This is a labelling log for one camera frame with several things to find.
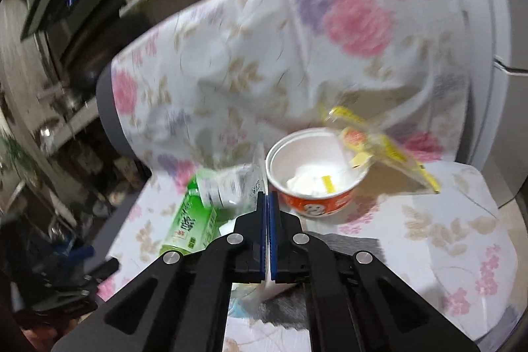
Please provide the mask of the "clear plastic wrapper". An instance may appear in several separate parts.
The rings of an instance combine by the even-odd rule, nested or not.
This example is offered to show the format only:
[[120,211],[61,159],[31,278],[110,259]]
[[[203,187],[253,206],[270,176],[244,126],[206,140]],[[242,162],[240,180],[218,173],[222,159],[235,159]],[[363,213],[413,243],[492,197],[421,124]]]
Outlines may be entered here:
[[250,287],[235,289],[237,300],[248,309],[257,308],[290,288],[288,284],[278,286],[271,279],[269,185],[264,158],[264,147],[258,143],[250,163],[236,164],[219,170],[201,168],[196,173],[201,203],[204,207],[216,211],[216,229],[220,235],[233,233],[238,218],[251,212],[257,214],[253,223],[257,232],[254,254],[263,280],[253,282]]

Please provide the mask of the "yellow clear snack bag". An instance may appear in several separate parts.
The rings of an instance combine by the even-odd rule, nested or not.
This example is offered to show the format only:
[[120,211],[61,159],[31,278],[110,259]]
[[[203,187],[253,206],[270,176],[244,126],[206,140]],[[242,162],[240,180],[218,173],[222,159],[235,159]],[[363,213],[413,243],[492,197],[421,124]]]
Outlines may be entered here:
[[385,164],[427,191],[440,193],[440,183],[414,155],[354,112],[342,105],[333,106],[325,116],[325,124],[337,133],[342,147],[352,154],[349,162],[352,168]]

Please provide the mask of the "grey knitted cloth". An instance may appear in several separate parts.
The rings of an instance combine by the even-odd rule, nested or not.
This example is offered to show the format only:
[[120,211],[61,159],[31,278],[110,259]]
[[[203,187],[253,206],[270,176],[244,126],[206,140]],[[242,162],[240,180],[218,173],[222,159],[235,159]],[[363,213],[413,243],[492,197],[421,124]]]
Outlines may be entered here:
[[[333,251],[353,255],[365,250],[375,255],[382,263],[386,261],[378,239],[349,237],[336,233],[320,234],[315,231],[310,231],[310,234],[322,240]],[[252,318],[286,329],[307,330],[309,325],[303,287],[301,285],[288,287],[285,284],[280,284],[280,287],[284,287],[284,290],[271,298],[259,301]]]

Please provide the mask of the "green drink bottle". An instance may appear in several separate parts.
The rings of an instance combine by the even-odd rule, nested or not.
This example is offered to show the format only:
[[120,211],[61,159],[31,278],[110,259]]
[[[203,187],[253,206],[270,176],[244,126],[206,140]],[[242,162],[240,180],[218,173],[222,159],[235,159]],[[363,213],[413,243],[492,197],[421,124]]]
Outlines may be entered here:
[[178,251],[182,255],[199,252],[215,237],[216,208],[202,203],[196,178],[192,177],[159,254],[169,251]]

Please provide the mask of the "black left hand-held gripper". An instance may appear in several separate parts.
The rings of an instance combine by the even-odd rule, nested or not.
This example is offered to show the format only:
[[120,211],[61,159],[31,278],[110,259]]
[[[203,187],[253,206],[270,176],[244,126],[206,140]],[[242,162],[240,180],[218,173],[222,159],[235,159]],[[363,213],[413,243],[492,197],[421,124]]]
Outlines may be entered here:
[[14,320],[24,330],[38,325],[56,325],[78,319],[98,308],[98,287],[120,268],[111,257],[70,284],[44,284],[44,292],[33,303],[26,304],[19,293],[13,296]]

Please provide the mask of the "orange white noodle bowl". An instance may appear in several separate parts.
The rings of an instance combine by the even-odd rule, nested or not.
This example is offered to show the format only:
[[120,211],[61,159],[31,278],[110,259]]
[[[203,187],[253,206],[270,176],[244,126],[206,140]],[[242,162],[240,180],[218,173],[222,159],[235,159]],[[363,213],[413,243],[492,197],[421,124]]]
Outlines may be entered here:
[[331,215],[352,202],[371,158],[347,149],[337,132],[300,130],[280,139],[266,156],[269,183],[285,204],[311,218]]

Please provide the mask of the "floral cloth cover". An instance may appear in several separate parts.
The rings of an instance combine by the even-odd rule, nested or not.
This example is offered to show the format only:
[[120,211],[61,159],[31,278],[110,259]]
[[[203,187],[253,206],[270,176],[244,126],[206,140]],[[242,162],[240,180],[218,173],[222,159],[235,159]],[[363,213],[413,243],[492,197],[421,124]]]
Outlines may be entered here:
[[152,175],[110,248],[111,298],[159,254],[197,169],[250,163],[336,105],[414,155],[427,193],[375,164],[336,215],[308,231],[376,238],[387,265],[468,337],[506,314],[517,257],[483,176],[455,155],[468,105],[461,0],[205,0],[111,62],[117,115]]

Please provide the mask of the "white refrigerator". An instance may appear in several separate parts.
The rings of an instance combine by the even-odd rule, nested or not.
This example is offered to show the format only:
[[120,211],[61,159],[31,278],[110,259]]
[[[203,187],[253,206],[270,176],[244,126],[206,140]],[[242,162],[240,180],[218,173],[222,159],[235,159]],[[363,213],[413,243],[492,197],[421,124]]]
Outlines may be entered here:
[[472,57],[458,159],[477,168],[499,206],[527,185],[527,0],[464,0]]

